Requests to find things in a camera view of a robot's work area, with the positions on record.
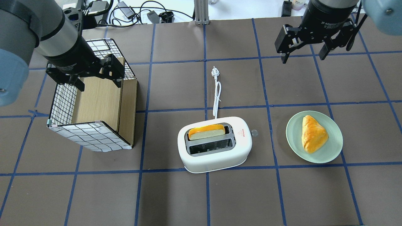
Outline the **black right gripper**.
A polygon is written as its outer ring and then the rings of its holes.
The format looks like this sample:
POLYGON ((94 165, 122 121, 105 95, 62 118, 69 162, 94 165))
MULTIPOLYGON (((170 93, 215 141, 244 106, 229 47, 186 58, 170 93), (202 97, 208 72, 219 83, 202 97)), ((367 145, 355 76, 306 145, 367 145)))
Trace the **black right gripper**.
POLYGON ((358 31, 358 26, 349 18, 354 8, 307 6, 298 27, 285 24, 280 29, 274 46, 281 62, 287 63, 293 51, 316 43, 324 44, 318 54, 320 60, 325 60, 338 47, 346 47, 349 51, 358 31))

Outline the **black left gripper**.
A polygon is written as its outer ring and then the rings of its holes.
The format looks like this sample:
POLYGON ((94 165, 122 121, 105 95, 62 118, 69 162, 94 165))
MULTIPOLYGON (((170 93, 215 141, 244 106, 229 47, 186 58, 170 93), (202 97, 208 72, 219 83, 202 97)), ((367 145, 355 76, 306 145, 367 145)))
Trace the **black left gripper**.
POLYGON ((81 92, 84 92, 85 84, 80 78, 97 77, 112 80, 117 88, 122 87, 125 78, 124 63, 112 53, 97 56, 86 40, 78 40, 66 53, 46 59, 48 76, 57 84, 67 83, 81 92))

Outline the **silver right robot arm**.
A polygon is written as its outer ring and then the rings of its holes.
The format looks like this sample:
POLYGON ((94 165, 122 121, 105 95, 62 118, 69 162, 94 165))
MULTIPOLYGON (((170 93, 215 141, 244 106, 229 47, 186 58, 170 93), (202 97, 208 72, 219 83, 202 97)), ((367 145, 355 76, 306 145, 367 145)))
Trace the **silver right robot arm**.
POLYGON ((323 43, 319 58, 324 60, 338 47, 349 51, 368 17, 382 33, 401 35, 401 11, 400 0, 310 0, 298 27, 283 25, 275 49, 286 63, 293 51, 323 43))

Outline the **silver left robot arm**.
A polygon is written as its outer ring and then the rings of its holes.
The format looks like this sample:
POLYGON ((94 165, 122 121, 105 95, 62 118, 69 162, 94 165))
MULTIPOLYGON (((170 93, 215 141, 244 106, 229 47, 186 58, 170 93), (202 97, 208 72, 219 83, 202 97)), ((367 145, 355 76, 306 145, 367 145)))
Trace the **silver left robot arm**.
POLYGON ((2 0, 1 106, 18 98, 34 50, 48 61, 46 73, 59 85, 84 91, 81 78, 94 76, 112 80, 120 88, 124 65, 113 54, 103 59, 95 56, 82 37, 82 30, 97 27, 95 17, 109 12, 112 4, 90 12, 81 7, 62 9, 54 0, 2 0))

